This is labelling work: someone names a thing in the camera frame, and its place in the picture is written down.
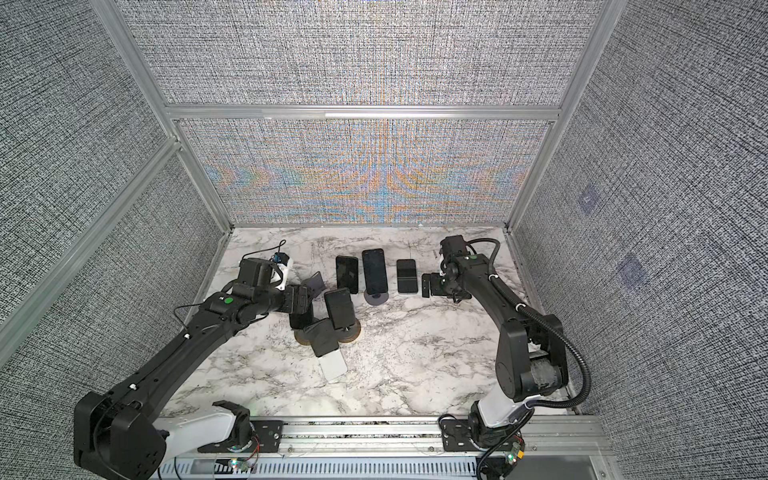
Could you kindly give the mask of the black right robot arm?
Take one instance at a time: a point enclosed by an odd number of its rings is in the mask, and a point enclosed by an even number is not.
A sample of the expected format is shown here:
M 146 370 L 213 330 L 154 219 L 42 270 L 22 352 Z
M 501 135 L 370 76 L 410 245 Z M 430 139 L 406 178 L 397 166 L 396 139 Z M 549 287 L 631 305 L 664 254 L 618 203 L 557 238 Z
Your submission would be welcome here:
M 535 408 L 572 407 L 571 399 L 560 396 L 569 383 L 562 323 L 553 316 L 537 322 L 523 313 L 526 303 L 494 266 L 499 250 L 500 242 L 492 238 L 444 238 L 433 284 L 456 303 L 479 302 L 498 330 L 496 381 L 468 415 L 470 438 L 483 449 L 511 433 Z

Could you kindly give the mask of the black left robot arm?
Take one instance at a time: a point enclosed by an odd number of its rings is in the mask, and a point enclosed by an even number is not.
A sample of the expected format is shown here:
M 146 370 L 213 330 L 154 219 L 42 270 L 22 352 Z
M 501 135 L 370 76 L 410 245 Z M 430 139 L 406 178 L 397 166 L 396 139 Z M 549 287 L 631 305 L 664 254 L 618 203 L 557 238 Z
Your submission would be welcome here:
M 170 398 L 218 347 L 272 312 L 303 314 L 304 285 L 288 284 L 293 260 L 244 258 L 238 276 L 198 304 L 184 329 L 132 375 L 103 394 L 89 392 L 73 414 L 76 466 L 106 479 L 148 479 L 168 459 L 209 445 L 253 445 L 250 412 L 230 401 L 188 420 L 163 421 Z

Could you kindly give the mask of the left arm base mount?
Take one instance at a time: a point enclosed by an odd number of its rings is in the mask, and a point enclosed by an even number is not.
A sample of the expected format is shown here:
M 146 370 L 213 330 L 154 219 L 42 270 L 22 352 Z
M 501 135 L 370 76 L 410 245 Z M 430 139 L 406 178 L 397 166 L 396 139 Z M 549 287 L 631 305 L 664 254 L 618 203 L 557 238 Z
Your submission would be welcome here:
M 215 413 L 232 414 L 234 420 L 221 440 L 198 447 L 199 453 L 278 452 L 285 426 L 283 420 L 253 420 L 248 408 L 228 400 L 213 402 L 212 408 Z

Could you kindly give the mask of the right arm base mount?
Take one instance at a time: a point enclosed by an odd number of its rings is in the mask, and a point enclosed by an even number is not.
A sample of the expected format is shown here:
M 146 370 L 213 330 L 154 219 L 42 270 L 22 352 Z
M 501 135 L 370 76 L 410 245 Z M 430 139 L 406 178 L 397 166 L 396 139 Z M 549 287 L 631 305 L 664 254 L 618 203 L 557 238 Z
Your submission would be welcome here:
M 441 431 L 443 450 L 448 453 L 483 452 L 471 438 L 471 430 L 466 419 L 445 417 L 438 420 Z

